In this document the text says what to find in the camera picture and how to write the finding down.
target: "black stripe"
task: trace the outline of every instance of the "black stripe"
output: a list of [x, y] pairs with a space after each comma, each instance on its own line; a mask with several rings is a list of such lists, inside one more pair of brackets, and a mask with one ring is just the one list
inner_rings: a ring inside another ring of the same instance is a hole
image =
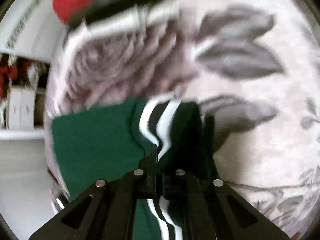
[[174, 234], [174, 226], [169, 224], [167, 222], [167, 220], [165, 220], [163, 214], [162, 214], [162, 211], [161, 211], [161, 208], [159, 206], [159, 200], [160, 200], [160, 197], [156, 197], [154, 200], [153, 200], [153, 203], [155, 205], [155, 209], [156, 209], [156, 212], [159, 216], [159, 218], [161, 220], [163, 220], [166, 224], [167, 224], [167, 227], [168, 227], [168, 231], [169, 231], [169, 240], [175, 240], [175, 234]]
[[162, 149], [162, 141], [160, 140], [159, 136], [156, 133], [156, 127], [157, 127], [157, 123], [161, 117], [161, 115], [163, 114], [164, 110], [166, 109], [168, 102], [165, 102], [163, 104], [158, 104], [152, 111], [150, 118], [149, 118], [149, 123], [148, 123], [148, 128], [150, 130], [150, 132], [156, 136], [156, 138], [159, 141], [159, 147], [158, 147], [158, 153], [161, 151]]

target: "white shelf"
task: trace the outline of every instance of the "white shelf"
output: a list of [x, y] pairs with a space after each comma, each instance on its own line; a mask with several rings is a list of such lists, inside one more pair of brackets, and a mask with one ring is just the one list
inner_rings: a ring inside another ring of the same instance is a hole
[[0, 130], [0, 140], [36, 140], [44, 138], [44, 129], [30, 131]]

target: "white box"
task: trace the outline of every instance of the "white box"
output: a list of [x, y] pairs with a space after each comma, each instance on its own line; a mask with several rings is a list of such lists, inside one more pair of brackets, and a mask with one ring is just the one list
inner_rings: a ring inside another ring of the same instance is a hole
[[32, 89], [13, 86], [9, 90], [7, 129], [33, 130], [36, 92]]
[[6, 124], [10, 130], [21, 129], [21, 98], [22, 90], [13, 89], [9, 91]]
[[36, 93], [33, 90], [23, 90], [21, 98], [21, 130], [31, 130], [35, 127], [35, 100]]

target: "gray leaf pattern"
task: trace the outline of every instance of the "gray leaf pattern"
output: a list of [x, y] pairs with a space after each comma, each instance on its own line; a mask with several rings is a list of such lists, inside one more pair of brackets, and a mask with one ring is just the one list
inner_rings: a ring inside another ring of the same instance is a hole
[[316, 190], [316, 192], [308, 196], [306, 198], [305, 207], [306, 208], [313, 207], [319, 198], [319, 194], [320, 194], [320, 189]]
[[307, 185], [312, 183], [313, 174], [314, 174], [314, 169], [309, 169], [303, 172], [298, 178], [299, 180], [301, 180], [301, 185]]
[[317, 165], [315, 175], [312, 179], [312, 183], [320, 183], [320, 167]]
[[209, 35], [228, 39], [254, 40], [275, 25], [274, 16], [248, 5], [233, 5], [223, 12], [213, 12], [202, 20], [198, 40]]
[[308, 110], [311, 114], [317, 115], [316, 113], [316, 104], [312, 98], [307, 98]]
[[[309, 130], [310, 128], [314, 127], [315, 124], [320, 124], [320, 117], [317, 113], [316, 103], [312, 98], [307, 98], [307, 109], [310, 115], [304, 116], [300, 120], [300, 126], [304, 130]], [[316, 138], [316, 141], [320, 143], [320, 134]]]
[[293, 211], [302, 202], [303, 196], [292, 197], [284, 200], [278, 205], [278, 210], [282, 213]]
[[199, 57], [211, 72], [234, 79], [254, 79], [282, 73], [277, 59], [251, 41], [223, 40]]
[[230, 6], [223, 12], [206, 15], [197, 40], [214, 36], [216, 42], [198, 60], [210, 72], [234, 79], [283, 73], [276, 57], [254, 41], [274, 25], [273, 15], [247, 5]]
[[272, 201], [256, 202], [253, 206], [256, 207], [264, 216], [268, 217], [277, 208], [277, 203], [283, 197], [283, 192], [281, 190], [274, 190], [271, 192]]
[[224, 144], [230, 133], [253, 129], [273, 119], [278, 110], [263, 101], [246, 101], [231, 95], [219, 96], [200, 104], [201, 113], [215, 118], [213, 150]]
[[314, 120], [311, 116], [302, 117], [300, 125], [304, 130], [308, 130], [313, 125]]
[[294, 210], [288, 211], [282, 214], [281, 216], [273, 219], [272, 222], [280, 229], [284, 230], [286, 227], [288, 227], [291, 223], [294, 222], [293, 213]]

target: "metal screw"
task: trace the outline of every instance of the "metal screw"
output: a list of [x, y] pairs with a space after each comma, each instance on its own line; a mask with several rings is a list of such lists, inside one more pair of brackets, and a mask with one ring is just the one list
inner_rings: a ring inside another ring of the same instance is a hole
[[136, 176], [141, 176], [143, 174], [143, 170], [137, 169], [133, 172], [133, 174]]
[[215, 185], [216, 187], [221, 187], [223, 185], [223, 181], [221, 179], [215, 179], [213, 181], [213, 185]]
[[184, 170], [182, 170], [182, 169], [177, 169], [176, 170], [176, 175], [178, 175], [178, 176], [183, 176], [185, 173], [186, 172]]
[[97, 187], [103, 187], [106, 184], [106, 182], [103, 179], [99, 179], [96, 181]]

